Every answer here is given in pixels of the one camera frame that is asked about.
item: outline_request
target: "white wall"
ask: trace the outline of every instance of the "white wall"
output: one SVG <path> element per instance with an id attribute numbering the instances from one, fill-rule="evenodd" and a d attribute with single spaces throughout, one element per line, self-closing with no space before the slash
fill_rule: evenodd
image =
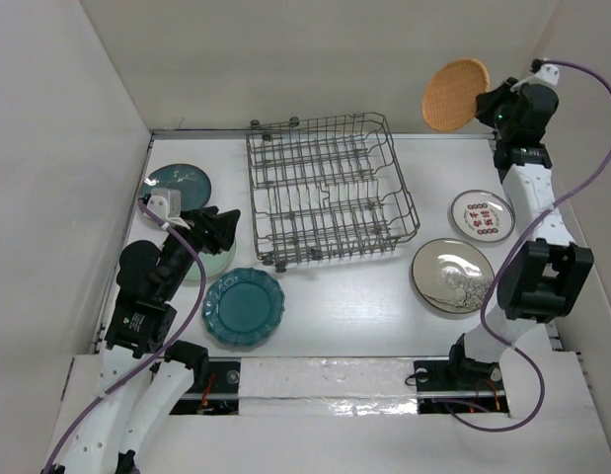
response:
<path id="1" fill-rule="evenodd" d="M 590 66 L 611 81 L 611 0 L 564 0 L 535 54 Z M 611 144 L 611 101 L 582 73 L 562 70 L 560 107 L 545 142 L 567 188 L 589 176 Z M 592 275 L 573 315 L 559 322 L 569 349 L 583 353 L 595 404 L 611 444 L 611 165 L 572 205 L 598 275 Z"/>
<path id="2" fill-rule="evenodd" d="M 435 70 L 517 74 L 558 0 L 81 0 L 151 128 L 243 127 L 375 110 L 426 130 Z"/>
<path id="3" fill-rule="evenodd" d="M 148 143 L 77 0 L 0 0 L 0 473 L 43 466 Z"/>

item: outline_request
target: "white plate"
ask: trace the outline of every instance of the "white plate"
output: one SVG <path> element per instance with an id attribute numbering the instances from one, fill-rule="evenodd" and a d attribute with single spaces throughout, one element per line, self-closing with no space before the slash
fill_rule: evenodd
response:
<path id="1" fill-rule="evenodd" d="M 488 191 L 466 191 L 452 202 L 454 224 L 468 237 L 481 242 L 506 239 L 515 220 L 509 204 Z"/>
<path id="2" fill-rule="evenodd" d="M 411 275 L 432 306 L 453 314 L 481 309 L 494 270 L 476 247 L 454 239 L 428 242 L 415 255 Z"/>

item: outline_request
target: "metal wire rack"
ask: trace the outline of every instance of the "metal wire rack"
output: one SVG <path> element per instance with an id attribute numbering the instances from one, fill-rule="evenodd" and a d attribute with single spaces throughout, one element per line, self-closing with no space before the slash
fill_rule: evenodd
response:
<path id="1" fill-rule="evenodd" d="M 367 113 L 247 129 L 255 250 L 289 264 L 390 252 L 420 227 L 386 118 Z"/>

